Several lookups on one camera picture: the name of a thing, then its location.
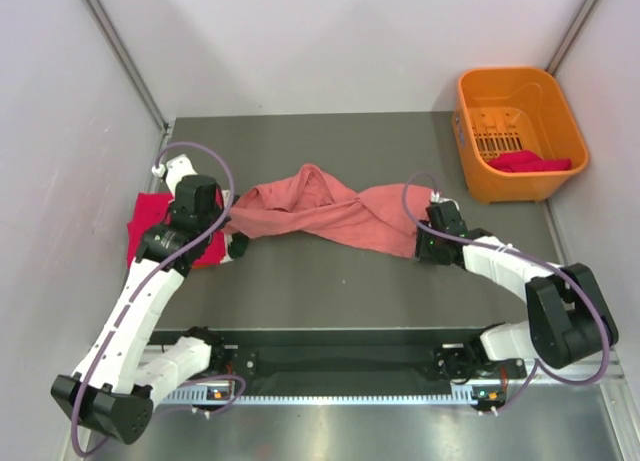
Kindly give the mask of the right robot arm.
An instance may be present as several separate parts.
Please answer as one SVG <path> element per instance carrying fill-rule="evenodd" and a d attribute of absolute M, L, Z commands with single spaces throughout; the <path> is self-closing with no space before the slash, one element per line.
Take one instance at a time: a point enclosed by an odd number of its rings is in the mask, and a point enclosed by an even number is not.
<path fill-rule="evenodd" d="M 483 229 L 470 230 L 452 200 L 426 208 L 415 257 L 457 266 L 492 281 L 526 305 L 528 320 L 485 329 L 467 351 L 469 369 L 487 377 L 504 360 L 537 358 L 561 369 L 615 346 L 619 332 L 592 270 L 534 261 Z"/>

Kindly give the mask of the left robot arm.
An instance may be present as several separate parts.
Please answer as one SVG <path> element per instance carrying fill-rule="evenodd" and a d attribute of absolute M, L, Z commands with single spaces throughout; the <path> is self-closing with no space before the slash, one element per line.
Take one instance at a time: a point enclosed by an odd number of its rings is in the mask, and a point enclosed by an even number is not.
<path fill-rule="evenodd" d="M 224 224 L 214 178 L 185 175 L 171 187 L 168 217 L 142 236 L 116 305 L 98 339 L 70 375 L 59 375 L 51 396 L 76 427 L 130 445 L 154 409 L 192 376 L 216 377 L 227 355 L 213 335 L 192 328 L 146 365 L 145 347 L 168 301 Z"/>

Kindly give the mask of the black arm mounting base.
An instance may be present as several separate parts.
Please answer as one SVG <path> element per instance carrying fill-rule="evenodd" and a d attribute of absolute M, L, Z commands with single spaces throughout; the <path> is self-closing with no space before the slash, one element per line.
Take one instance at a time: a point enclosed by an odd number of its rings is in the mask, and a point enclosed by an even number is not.
<path fill-rule="evenodd" d="M 520 360 L 491 362 L 477 328 L 222 330 L 250 395 L 443 394 L 526 376 Z"/>

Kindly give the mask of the salmon pink t shirt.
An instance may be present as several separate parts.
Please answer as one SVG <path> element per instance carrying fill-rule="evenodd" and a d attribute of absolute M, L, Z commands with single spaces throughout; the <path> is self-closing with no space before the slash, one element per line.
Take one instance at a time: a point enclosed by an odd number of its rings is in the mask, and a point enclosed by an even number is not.
<path fill-rule="evenodd" d="M 230 210 L 223 232 L 250 239 L 305 232 L 352 248 L 411 258 L 417 226 L 432 190 L 412 185 L 408 210 L 404 185 L 388 184 L 356 192 L 313 164 L 295 175 L 251 188 Z"/>

